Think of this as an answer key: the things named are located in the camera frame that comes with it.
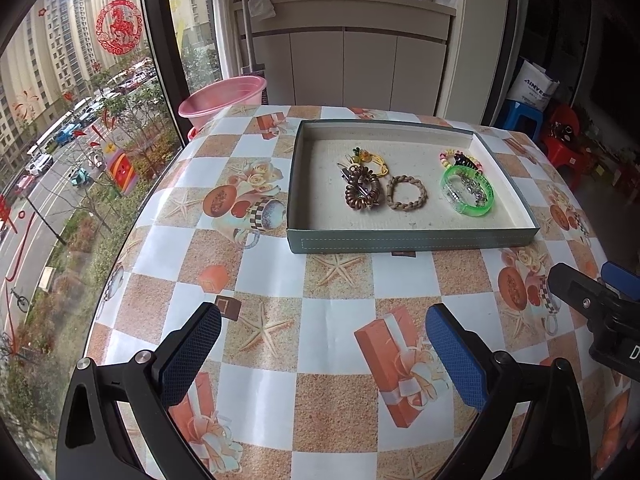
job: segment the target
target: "green plastic bangle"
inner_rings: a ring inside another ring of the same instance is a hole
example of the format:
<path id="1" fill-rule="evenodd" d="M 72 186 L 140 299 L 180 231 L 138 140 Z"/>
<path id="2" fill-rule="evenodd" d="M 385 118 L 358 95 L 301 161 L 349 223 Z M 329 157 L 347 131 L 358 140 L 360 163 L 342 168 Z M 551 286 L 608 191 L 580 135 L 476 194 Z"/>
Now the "green plastic bangle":
<path id="1" fill-rule="evenodd" d="M 486 203 L 484 205 L 471 205 L 465 202 L 460 196 L 460 186 L 462 183 L 454 184 L 452 179 L 454 177 L 467 177 L 477 184 L 486 196 Z M 473 168 L 467 168 L 466 166 L 451 166 L 444 172 L 442 179 L 440 180 L 440 189 L 443 195 L 449 201 L 453 209 L 458 213 L 467 216 L 482 216 L 489 212 L 489 209 L 494 205 L 494 188 L 491 187 L 486 177 L 474 170 Z"/>

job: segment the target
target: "white curtain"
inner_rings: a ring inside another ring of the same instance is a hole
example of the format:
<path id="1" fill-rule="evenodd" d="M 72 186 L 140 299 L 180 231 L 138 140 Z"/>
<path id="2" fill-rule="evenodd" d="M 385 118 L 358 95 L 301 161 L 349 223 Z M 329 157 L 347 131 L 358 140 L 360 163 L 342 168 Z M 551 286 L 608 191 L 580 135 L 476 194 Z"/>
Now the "white curtain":
<path id="1" fill-rule="evenodd" d="M 240 43 L 238 24 L 232 9 L 235 0 L 212 0 L 216 25 L 216 43 L 222 77 L 228 79 L 240 75 Z"/>

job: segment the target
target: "cabinet door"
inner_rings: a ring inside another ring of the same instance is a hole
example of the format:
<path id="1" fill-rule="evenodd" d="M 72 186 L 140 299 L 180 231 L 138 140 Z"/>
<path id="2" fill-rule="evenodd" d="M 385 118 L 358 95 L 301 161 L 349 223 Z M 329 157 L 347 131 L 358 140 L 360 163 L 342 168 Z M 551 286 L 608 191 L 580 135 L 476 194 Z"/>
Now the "cabinet door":
<path id="1" fill-rule="evenodd" d="M 389 110 L 397 36 L 344 33 L 344 106 Z"/>
<path id="2" fill-rule="evenodd" d="M 434 114 L 446 51 L 442 43 L 398 37 L 391 92 L 393 111 Z"/>
<path id="3" fill-rule="evenodd" d="M 297 105 L 342 106 L 342 32 L 292 32 Z"/>
<path id="4" fill-rule="evenodd" d="M 246 41 L 242 40 L 246 50 Z M 267 95 L 270 105 L 294 103 L 291 45 L 288 34 L 273 34 L 254 38 L 255 62 L 264 63 Z"/>

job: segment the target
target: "beige braided bracelet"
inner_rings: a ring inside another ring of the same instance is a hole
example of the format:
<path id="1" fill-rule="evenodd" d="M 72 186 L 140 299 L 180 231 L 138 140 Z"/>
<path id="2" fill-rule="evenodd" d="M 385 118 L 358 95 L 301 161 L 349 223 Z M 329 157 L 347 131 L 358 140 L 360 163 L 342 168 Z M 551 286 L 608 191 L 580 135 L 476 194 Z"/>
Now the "beige braided bracelet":
<path id="1" fill-rule="evenodd" d="M 409 202 L 403 204 L 402 202 L 394 202 L 394 187 L 398 182 L 408 182 L 409 184 L 413 184 L 420 190 L 420 196 L 418 200 L 413 202 Z M 412 209 L 418 209 L 422 207 L 427 202 L 427 190 L 423 186 L 422 182 L 417 178 L 413 178 L 412 176 L 400 175 L 394 176 L 391 180 L 386 184 L 386 204 L 391 209 L 401 209 L 403 211 L 411 211 Z"/>

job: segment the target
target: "bracelet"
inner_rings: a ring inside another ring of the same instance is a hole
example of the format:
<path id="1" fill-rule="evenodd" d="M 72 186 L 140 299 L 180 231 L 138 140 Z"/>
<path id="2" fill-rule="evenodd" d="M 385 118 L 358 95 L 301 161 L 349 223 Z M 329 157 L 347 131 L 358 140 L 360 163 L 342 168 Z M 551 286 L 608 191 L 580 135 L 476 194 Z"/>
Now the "bracelet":
<path id="1" fill-rule="evenodd" d="M 440 153 L 440 163 L 444 166 L 445 170 L 448 170 L 452 166 L 449 162 L 450 157 L 453 157 L 455 160 L 454 166 L 466 166 L 482 174 L 482 164 L 480 164 L 480 161 L 473 155 L 465 155 L 460 150 L 445 150 Z"/>
<path id="2" fill-rule="evenodd" d="M 479 171 L 466 166 L 450 166 L 440 180 L 442 193 L 453 209 L 468 216 L 482 216 L 494 205 L 494 188 Z M 465 199 L 472 197 L 472 203 Z"/>
<path id="3" fill-rule="evenodd" d="M 402 202 L 394 202 L 394 187 L 398 182 L 408 182 L 409 184 L 413 184 L 420 190 L 420 196 L 418 200 L 413 202 L 409 202 L 403 204 Z M 386 204 L 391 209 L 402 209 L 403 211 L 411 211 L 413 209 L 418 209 L 422 207 L 427 202 L 427 190 L 423 186 L 422 182 L 417 178 L 413 178 L 412 176 L 400 175 L 392 177 L 391 180 L 386 184 Z"/>
<path id="4" fill-rule="evenodd" d="M 366 166 L 351 164 L 342 169 L 342 178 L 347 181 L 344 190 L 344 201 L 351 209 L 364 209 L 378 204 L 380 198 L 380 181 L 375 173 Z"/>
<path id="5" fill-rule="evenodd" d="M 389 174 L 389 168 L 386 166 L 384 159 L 375 153 L 369 153 L 367 150 L 360 148 L 353 149 L 353 156 L 345 155 L 350 164 L 364 164 L 365 162 L 373 162 L 380 167 L 376 177 L 382 178 Z"/>

